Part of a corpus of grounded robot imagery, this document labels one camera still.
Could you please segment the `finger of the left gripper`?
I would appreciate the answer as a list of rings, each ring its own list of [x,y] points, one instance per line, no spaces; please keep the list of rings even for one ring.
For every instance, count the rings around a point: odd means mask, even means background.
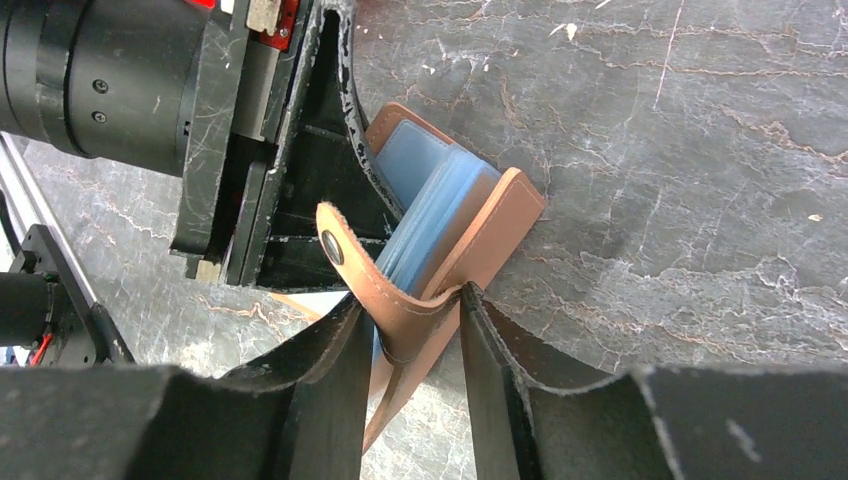
[[[356,4],[307,1],[254,224],[254,285],[285,293],[342,287],[319,242],[316,207],[327,201],[377,258],[402,214],[366,138],[353,76]]]

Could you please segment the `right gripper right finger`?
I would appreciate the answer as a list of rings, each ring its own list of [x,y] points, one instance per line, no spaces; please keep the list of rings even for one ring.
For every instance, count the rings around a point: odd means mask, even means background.
[[[481,479],[843,479],[847,371],[637,366],[609,374],[461,291]]]

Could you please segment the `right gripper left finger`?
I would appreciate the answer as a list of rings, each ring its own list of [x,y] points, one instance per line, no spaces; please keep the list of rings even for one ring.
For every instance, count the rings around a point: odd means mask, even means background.
[[[356,479],[372,329],[344,297],[218,379],[175,366],[1,372],[5,479]]]

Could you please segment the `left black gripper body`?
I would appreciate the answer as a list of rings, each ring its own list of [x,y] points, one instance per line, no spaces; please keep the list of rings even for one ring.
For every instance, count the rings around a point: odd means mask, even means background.
[[[307,125],[325,102],[324,3],[173,7],[188,73],[171,253],[192,280],[315,284],[313,212],[325,160]]]

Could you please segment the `tan leather card holder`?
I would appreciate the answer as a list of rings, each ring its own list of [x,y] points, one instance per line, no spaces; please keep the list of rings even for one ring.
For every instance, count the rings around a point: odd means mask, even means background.
[[[541,216],[526,174],[500,171],[399,103],[366,132],[405,212],[377,259],[339,209],[318,205],[325,255],[375,324],[369,449],[440,358],[460,323],[460,288],[486,287]]]

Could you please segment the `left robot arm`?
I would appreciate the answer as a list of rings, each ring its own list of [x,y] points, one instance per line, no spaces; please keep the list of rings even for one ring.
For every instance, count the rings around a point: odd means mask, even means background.
[[[5,1],[1,127],[181,182],[191,279],[338,290],[330,202],[378,254],[402,207],[353,78],[351,1]]]

